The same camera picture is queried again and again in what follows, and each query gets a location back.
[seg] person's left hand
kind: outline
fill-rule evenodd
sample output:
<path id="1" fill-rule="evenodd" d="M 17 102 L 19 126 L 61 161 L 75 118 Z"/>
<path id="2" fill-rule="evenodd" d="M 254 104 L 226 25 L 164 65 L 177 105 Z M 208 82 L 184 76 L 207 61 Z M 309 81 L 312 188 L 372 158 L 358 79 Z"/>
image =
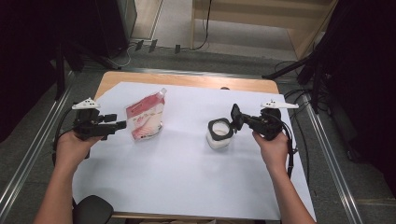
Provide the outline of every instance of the person's left hand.
<path id="1" fill-rule="evenodd" d="M 55 168 L 59 167 L 75 172 L 78 165 L 88 155 L 90 148 L 102 138 L 103 136 L 91 137 L 82 141 L 76 137 L 76 133 L 73 131 L 64 133 L 58 140 Z"/>

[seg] metal strip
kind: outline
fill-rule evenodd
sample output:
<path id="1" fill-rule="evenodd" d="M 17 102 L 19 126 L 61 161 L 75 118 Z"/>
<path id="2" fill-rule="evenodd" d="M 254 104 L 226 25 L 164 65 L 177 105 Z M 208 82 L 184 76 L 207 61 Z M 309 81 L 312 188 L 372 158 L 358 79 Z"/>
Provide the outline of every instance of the metal strip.
<path id="1" fill-rule="evenodd" d="M 304 102 L 308 103 L 309 100 L 310 97 L 305 94 Z M 315 132 L 317 133 L 317 137 L 320 146 L 323 150 L 324 157 L 326 159 L 327 164 L 329 165 L 329 169 L 332 174 L 334 184 L 337 187 L 338 194 L 340 195 L 341 202 L 343 203 L 344 208 L 346 210 L 346 215 L 349 219 L 349 223 L 363 223 L 363 220 L 361 219 L 361 214 L 355 203 L 355 199 L 352 196 L 349 186 L 347 185 L 347 182 L 344 179 L 341 168 L 338 165 L 337 159 L 335 158 L 335 155 L 332 151 L 332 146 L 324 131 L 323 125 L 320 120 L 320 116 L 314 112 L 311 105 L 307 107 L 307 110 L 312 125 L 314 126 Z"/>
<path id="2" fill-rule="evenodd" d="M 62 108 L 64 107 L 64 103 L 67 100 L 67 97 L 70 93 L 70 89 L 74 79 L 75 79 L 74 73 L 70 72 L 67 80 L 67 82 L 70 84 L 64 91 L 64 94 L 59 99 L 59 101 L 54 102 L 43 124 L 38 130 L 35 139 L 33 140 L 32 144 L 29 146 L 26 155 L 21 161 L 20 166 L 18 167 L 14 176 L 12 176 L 11 180 L 8 182 L 6 189 L 4 190 L 0 199 L 0 209 L 1 209 L 0 223 L 5 222 L 12 204 L 14 204 L 15 200 L 17 199 L 17 196 L 21 191 L 23 183 L 25 182 L 27 176 L 32 170 L 33 165 L 35 164 L 35 160 L 40 154 L 41 148 L 43 147 L 45 141 L 47 140 L 50 130 L 54 125 L 54 122 L 57 120 L 57 118 L 59 117 L 62 111 Z"/>

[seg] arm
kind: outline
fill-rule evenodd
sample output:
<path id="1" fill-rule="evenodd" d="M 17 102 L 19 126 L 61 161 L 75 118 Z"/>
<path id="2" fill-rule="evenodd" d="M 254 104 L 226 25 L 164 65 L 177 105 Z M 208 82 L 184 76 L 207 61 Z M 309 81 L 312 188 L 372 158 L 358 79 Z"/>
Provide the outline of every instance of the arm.
<path id="1" fill-rule="evenodd" d="M 255 132 L 253 132 L 253 137 L 261 148 L 262 159 L 273 181 L 282 223 L 315 223 L 297 194 L 286 171 L 288 137 L 280 133 L 274 140 L 267 141 Z"/>
<path id="2" fill-rule="evenodd" d="M 65 133 L 58 141 L 56 164 L 44 200 L 35 217 L 37 223 L 73 223 L 72 181 L 78 165 L 90 148 L 102 137 L 86 141 L 78 139 L 74 132 Z"/>

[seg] white paper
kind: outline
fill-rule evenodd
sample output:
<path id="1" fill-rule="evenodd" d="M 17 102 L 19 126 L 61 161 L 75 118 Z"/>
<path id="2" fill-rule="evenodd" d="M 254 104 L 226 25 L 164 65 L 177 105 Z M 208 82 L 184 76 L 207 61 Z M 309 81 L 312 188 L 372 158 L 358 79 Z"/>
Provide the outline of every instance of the white paper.
<path id="1" fill-rule="evenodd" d="M 93 146 L 74 177 L 76 201 L 97 195 L 116 212 L 279 220 L 252 130 L 245 124 L 230 145 L 216 150 L 205 134 L 210 120 L 231 121 L 233 104 L 244 114 L 259 116 L 261 103 L 284 102 L 283 95 L 121 82 L 97 100 L 101 115 L 125 120 L 125 106 L 161 88 L 167 93 L 160 134 L 134 142 L 127 128 Z M 287 110 L 281 112 L 290 126 Z M 294 163 L 292 182 L 315 217 L 298 153 Z"/>

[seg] hand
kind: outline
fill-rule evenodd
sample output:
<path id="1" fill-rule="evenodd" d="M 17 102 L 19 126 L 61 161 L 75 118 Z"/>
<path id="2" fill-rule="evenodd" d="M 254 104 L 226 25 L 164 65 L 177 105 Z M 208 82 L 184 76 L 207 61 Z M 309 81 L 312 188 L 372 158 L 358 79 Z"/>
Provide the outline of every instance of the hand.
<path id="1" fill-rule="evenodd" d="M 262 159 L 268 171 L 282 169 L 286 171 L 286 158 L 288 156 L 288 137 L 280 133 L 271 141 L 265 140 L 259 133 L 253 132 L 253 137 L 259 144 Z"/>
<path id="2" fill-rule="evenodd" d="M 103 136 L 91 137 L 82 141 L 73 131 L 64 133 L 58 140 L 55 168 L 63 168 L 74 173 L 88 155 L 90 148 L 102 138 Z"/>

